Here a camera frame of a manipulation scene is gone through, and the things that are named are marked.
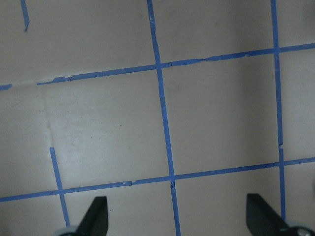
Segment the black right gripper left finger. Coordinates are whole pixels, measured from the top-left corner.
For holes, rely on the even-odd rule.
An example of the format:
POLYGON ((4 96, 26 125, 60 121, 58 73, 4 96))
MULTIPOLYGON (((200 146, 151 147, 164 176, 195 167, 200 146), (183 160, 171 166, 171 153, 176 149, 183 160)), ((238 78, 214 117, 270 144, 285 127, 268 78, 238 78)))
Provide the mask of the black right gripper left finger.
POLYGON ((107 197, 95 197, 75 236, 106 236, 109 228, 107 197))

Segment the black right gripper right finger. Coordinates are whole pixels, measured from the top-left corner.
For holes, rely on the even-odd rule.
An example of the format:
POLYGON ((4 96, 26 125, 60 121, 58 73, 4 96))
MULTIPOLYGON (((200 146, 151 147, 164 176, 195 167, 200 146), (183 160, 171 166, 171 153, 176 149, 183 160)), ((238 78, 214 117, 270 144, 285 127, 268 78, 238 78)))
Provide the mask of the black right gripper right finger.
POLYGON ((256 193, 248 193, 246 200, 246 226, 252 236, 296 236, 273 208, 256 193))

